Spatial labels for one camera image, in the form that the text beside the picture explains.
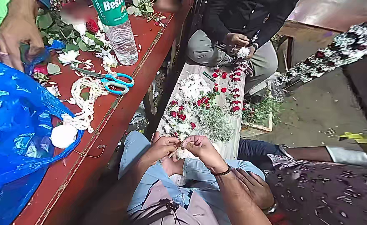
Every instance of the light blue jeans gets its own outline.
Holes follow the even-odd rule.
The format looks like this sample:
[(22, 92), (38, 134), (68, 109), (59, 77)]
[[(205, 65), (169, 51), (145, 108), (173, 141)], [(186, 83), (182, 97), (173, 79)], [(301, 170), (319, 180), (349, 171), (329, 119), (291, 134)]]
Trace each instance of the light blue jeans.
[[(118, 179), (121, 178), (150, 147), (150, 142), (140, 132), (132, 131), (125, 140), (125, 149), (122, 154), (121, 163), (119, 165)], [(265, 180), (264, 174), (254, 166), (251, 162), (241, 160), (226, 160), (233, 168), (241, 168), (245, 171), (251, 171), (258, 174)], [(226, 213), (225, 204), (219, 192), (218, 183), (215, 177), (206, 168), (203, 162), (196, 159), (185, 159), (183, 164), (183, 176), (186, 179), (197, 181), (191, 187), (177, 186), (165, 173), (160, 162), (151, 166), (142, 177), (139, 185), (133, 194), (131, 203), (128, 206), (128, 214), (132, 214), (141, 209), (147, 194), (152, 185), (157, 181), (161, 181), (167, 188), (172, 200), (182, 207), (189, 205), (190, 196), (196, 191), (211, 207), (216, 219), (221, 225), (231, 224)]]

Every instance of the grey trousers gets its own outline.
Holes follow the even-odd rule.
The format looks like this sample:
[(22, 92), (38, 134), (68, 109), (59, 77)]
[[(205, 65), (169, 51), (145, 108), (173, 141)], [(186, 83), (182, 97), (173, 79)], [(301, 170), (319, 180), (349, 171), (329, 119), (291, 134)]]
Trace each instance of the grey trousers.
[[(213, 45), (202, 30), (197, 30), (189, 39), (187, 54), (191, 60), (205, 66), (232, 66), (232, 58), (223, 46)], [(269, 78), (278, 68), (278, 57), (271, 41), (262, 45), (250, 60), (254, 65), (254, 76), (246, 77), (245, 94)]]

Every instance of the scissor blade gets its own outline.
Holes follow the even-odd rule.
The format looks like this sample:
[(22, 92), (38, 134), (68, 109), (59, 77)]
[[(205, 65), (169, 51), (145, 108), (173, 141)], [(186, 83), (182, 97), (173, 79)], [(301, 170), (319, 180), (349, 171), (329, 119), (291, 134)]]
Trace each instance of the scissor blade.
[(81, 69), (81, 68), (74, 68), (74, 69), (77, 70), (77, 71), (80, 71), (83, 74), (93, 76), (93, 77), (96, 77), (96, 78), (99, 78), (99, 79), (104, 77), (104, 75), (98, 74), (96, 72), (90, 72), (88, 70), (84, 70), (84, 69)]

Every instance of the blue scissors handle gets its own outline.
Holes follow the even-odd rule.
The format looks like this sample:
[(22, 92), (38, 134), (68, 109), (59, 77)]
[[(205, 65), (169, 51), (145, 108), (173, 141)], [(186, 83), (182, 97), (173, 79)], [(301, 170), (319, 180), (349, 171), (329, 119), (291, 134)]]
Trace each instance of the blue scissors handle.
[[(127, 79), (129, 79), (131, 82), (130, 83), (127, 83), (123, 80), (120, 80), (118, 79), (118, 77), (125, 77)], [(135, 84), (135, 81), (133, 80), (133, 78), (129, 75), (126, 75), (126, 74), (123, 74), (123, 73), (117, 73), (117, 74), (106, 74), (105, 75), (105, 78), (106, 79), (110, 79), (110, 80), (113, 80), (114, 82), (117, 82), (119, 84), (123, 84), (129, 88), (133, 87), (134, 84)]]
[[(124, 84), (121, 84), (119, 82), (110, 81), (106, 78), (102, 78), (102, 79), (100, 79), (100, 81), (103, 83), (106, 90), (110, 91), (111, 93), (113, 93), (115, 95), (123, 95), (123, 94), (128, 93), (128, 91), (129, 91), (128, 86), (126, 86)], [(111, 90), (108, 86), (115, 86), (115, 87), (118, 87), (118, 88), (122, 88), (123, 90), (121, 90), (121, 91), (120, 90)]]

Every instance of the blue plastic bag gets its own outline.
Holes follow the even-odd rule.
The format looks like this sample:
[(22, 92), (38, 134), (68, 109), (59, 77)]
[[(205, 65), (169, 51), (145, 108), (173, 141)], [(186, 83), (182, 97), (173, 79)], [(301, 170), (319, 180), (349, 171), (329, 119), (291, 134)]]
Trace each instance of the blue plastic bag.
[[(47, 48), (42, 58), (48, 54)], [(0, 63), (0, 224), (10, 224), (41, 182), (50, 163), (66, 157), (77, 140), (53, 157), (51, 117), (73, 113), (30, 76)]]

